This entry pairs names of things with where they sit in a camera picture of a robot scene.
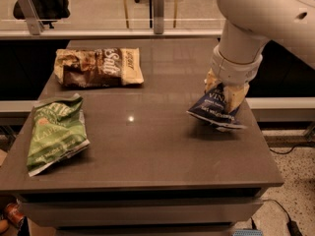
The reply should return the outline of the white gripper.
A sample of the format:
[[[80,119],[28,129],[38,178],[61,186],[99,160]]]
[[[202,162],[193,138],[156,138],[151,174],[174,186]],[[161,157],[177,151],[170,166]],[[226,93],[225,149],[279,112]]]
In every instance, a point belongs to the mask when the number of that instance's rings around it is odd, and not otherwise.
[[[221,82],[225,84],[223,95],[225,100],[225,111],[234,111],[244,100],[249,91],[248,83],[252,81],[257,73],[263,56],[249,64],[240,64],[228,61],[216,46],[213,50],[211,68],[205,78],[205,91],[216,88]]]

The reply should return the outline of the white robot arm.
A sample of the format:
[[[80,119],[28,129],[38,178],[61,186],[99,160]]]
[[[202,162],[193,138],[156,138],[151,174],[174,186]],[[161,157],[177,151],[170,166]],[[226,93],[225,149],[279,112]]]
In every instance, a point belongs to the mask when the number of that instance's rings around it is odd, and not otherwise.
[[[243,101],[270,40],[315,67],[314,0],[217,0],[225,17],[206,89],[223,85],[225,111]]]

